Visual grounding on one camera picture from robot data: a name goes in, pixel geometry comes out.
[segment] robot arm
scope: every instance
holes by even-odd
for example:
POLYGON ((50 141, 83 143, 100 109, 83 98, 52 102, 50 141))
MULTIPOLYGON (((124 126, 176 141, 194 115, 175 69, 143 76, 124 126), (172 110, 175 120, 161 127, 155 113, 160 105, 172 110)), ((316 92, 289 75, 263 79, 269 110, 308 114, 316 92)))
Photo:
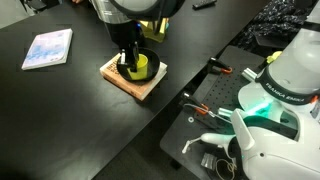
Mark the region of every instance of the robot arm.
POLYGON ((90 0, 90 2, 99 18, 105 23, 112 41, 119 46, 122 59, 118 60, 117 69, 120 75, 127 80, 146 80, 154 76, 157 68, 153 68, 150 71, 152 73, 147 73, 146 77, 133 79, 130 75, 138 73, 138 45, 144 39, 141 28, 135 20, 158 22, 154 28, 157 33, 162 18, 173 16, 184 0, 90 0))
MULTIPOLYGON (((277 60, 239 91, 243 110, 236 109, 230 119, 249 179, 320 177, 319 38, 320 32, 304 26, 277 60), (266 113, 249 113, 263 104, 266 113), (280 121, 285 113, 297 127, 280 121)), ((226 137, 211 134, 205 142, 221 145, 226 137)))

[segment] black table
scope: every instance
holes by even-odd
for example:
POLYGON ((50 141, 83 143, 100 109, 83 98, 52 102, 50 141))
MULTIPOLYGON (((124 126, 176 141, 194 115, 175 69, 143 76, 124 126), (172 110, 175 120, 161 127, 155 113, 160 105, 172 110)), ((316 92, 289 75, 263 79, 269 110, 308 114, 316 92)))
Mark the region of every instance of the black table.
POLYGON ((100 75, 118 50, 93 9, 66 1, 1 29, 1 177, 93 178, 267 1, 223 0, 197 12, 186 1, 165 42, 147 42, 168 73, 144 102, 100 75), (66 64, 21 70, 37 34, 65 28, 74 32, 66 64))
MULTIPOLYGON (((225 51, 222 53, 221 57, 219 58, 222 62, 230 65, 233 69, 240 69, 244 70, 247 67, 257 67, 256 64, 261 64, 264 58, 246 52, 244 50, 240 50, 233 46, 228 46, 225 51)), ((218 75, 208 74, 206 78, 203 80, 201 85, 198 87, 196 92, 194 93, 194 97, 201 103, 205 103, 206 98, 216 99, 216 97, 208 96, 209 91, 212 87, 218 89, 219 85, 216 84, 218 75)), ((223 108, 227 108, 225 106, 229 106, 229 102, 226 104, 222 104, 223 108)), ((218 109, 214 109, 209 107, 212 112, 217 113, 218 109)), ((223 149, 218 149, 215 145, 210 145, 207 143, 193 143, 190 145, 190 150, 187 151, 186 154, 182 154, 182 150, 187 142, 187 140, 196 139, 200 137, 204 133, 217 133, 217 129, 211 129, 210 127, 206 126, 204 123, 197 120, 195 117, 195 121, 190 123, 188 121, 189 117, 195 117, 194 111, 190 111, 185 109, 182 111, 177 119, 174 121, 172 126, 166 132, 164 137, 160 142, 160 147, 168 153, 175 161, 179 164, 186 167, 190 170, 193 174, 199 177, 201 180, 210 179, 206 168, 201 166, 201 161, 205 153, 226 158, 223 149)))

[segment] yellow cup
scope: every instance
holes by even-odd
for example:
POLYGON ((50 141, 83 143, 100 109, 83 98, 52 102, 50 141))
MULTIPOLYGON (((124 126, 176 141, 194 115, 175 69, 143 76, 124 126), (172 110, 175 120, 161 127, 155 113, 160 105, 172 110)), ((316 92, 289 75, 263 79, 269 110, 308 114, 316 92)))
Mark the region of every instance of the yellow cup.
POLYGON ((148 73, 148 58, 143 54, 139 54, 139 60, 137 63, 137 72, 131 72, 128 68, 128 73, 131 76, 132 80, 140 80, 147 77, 148 73))

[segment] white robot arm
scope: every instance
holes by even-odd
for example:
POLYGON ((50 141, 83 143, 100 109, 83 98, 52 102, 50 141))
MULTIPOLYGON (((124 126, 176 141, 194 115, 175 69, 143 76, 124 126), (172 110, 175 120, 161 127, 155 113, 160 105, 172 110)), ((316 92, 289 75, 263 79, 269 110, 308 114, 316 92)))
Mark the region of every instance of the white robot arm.
MULTIPOLYGON (((320 19, 319 7, 313 20, 320 19)), ((277 60, 239 91, 243 110, 230 119, 242 155, 237 161, 249 179, 320 178, 319 58, 320 32, 302 28, 277 60), (267 113, 248 114, 261 104, 269 104, 267 113), (296 129, 281 124, 284 113, 297 121, 296 129)), ((221 135, 210 137, 206 142, 221 143, 221 135)))

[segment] clamp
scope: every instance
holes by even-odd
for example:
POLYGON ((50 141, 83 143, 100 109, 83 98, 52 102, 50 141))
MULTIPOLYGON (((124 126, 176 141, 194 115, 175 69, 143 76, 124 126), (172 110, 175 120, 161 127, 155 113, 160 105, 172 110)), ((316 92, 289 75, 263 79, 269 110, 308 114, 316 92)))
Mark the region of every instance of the clamp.
POLYGON ((209 111, 209 108, 206 105, 201 104, 199 101, 196 100, 196 98, 194 98, 191 94, 189 94, 187 92, 182 93, 182 100, 185 103, 195 105, 196 107, 194 107, 194 109, 201 115, 206 115, 209 111))
POLYGON ((208 60, 208 72, 214 73, 214 74, 220 74, 220 73, 231 74, 232 68, 224 64, 220 60, 211 57, 208 60))

